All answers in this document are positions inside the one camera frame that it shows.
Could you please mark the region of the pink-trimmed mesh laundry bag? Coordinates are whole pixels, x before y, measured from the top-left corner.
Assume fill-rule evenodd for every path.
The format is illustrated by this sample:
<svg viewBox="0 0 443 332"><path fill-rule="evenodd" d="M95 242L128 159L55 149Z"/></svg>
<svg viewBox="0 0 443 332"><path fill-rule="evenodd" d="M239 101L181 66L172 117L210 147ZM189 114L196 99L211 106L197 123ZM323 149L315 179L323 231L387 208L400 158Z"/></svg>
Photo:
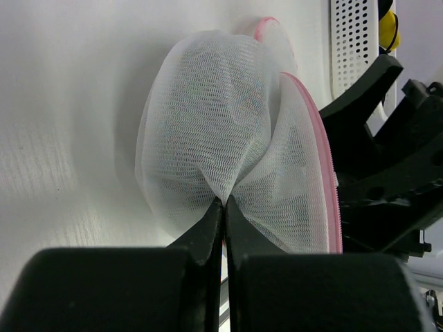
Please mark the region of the pink-trimmed mesh laundry bag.
<svg viewBox="0 0 443 332"><path fill-rule="evenodd" d="M179 237L213 200L290 253L340 253L336 178L323 121L284 28L178 42L145 104L135 175L154 220Z"/></svg>

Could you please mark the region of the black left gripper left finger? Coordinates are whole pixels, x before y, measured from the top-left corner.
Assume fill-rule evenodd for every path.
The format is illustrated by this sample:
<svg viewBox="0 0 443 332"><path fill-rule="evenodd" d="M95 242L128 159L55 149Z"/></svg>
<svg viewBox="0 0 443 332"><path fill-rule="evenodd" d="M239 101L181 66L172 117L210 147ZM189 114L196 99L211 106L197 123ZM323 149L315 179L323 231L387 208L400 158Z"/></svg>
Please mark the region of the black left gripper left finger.
<svg viewBox="0 0 443 332"><path fill-rule="evenodd" d="M51 248L24 266L2 331L216 331L222 205L164 248Z"/></svg>

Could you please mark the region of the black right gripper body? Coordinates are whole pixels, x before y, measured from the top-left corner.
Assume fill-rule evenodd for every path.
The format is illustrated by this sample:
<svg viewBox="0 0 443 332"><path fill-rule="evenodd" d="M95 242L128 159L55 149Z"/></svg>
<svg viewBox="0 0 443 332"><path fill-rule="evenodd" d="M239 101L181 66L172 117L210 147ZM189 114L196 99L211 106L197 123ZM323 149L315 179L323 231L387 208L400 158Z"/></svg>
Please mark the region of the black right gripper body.
<svg viewBox="0 0 443 332"><path fill-rule="evenodd" d="M422 257L420 234L442 217L442 85L409 80L376 134L367 120L402 72L380 55L320 112L338 177L343 249Z"/></svg>

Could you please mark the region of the yellow bra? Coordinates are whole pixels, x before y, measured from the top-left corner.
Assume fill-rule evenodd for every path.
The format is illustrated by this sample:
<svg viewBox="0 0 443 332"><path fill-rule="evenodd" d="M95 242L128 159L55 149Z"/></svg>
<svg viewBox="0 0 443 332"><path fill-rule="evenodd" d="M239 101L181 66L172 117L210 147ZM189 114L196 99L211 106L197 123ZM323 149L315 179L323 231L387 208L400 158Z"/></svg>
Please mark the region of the yellow bra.
<svg viewBox="0 0 443 332"><path fill-rule="evenodd" d="M389 54L401 43L398 16L391 9L393 0L378 0L379 53Z"/></svg>

